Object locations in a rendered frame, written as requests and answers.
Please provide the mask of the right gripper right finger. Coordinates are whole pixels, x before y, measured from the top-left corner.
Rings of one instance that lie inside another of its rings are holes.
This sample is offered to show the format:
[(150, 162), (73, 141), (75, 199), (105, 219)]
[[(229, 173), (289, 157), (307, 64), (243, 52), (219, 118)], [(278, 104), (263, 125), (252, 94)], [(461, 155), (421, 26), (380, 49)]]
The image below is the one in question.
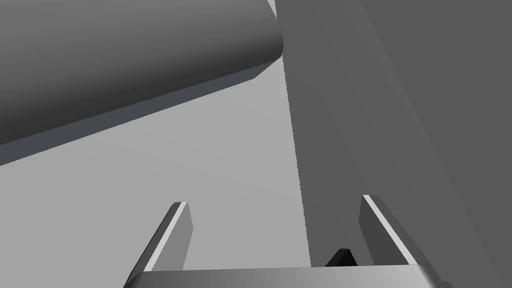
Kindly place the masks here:
[(362, 195), (358, 222), (375, 265), (427, 264), (426, 256), (378, 195)]

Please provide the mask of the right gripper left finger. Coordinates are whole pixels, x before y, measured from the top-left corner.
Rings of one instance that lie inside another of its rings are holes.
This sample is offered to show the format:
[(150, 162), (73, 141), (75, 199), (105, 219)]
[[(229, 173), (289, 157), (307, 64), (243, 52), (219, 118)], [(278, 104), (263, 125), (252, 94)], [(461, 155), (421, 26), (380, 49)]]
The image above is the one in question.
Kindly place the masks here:
[(173, 203), (131, 273), (183, 270), (193, 230), (189, 203)]

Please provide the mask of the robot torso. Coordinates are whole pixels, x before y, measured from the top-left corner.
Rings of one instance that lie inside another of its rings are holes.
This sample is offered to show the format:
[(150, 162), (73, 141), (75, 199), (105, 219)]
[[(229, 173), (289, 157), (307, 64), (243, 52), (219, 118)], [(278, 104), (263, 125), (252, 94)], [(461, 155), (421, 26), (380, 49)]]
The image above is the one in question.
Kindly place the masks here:
[(246, 82), (268, 0), (0, 0), (0, 166)]

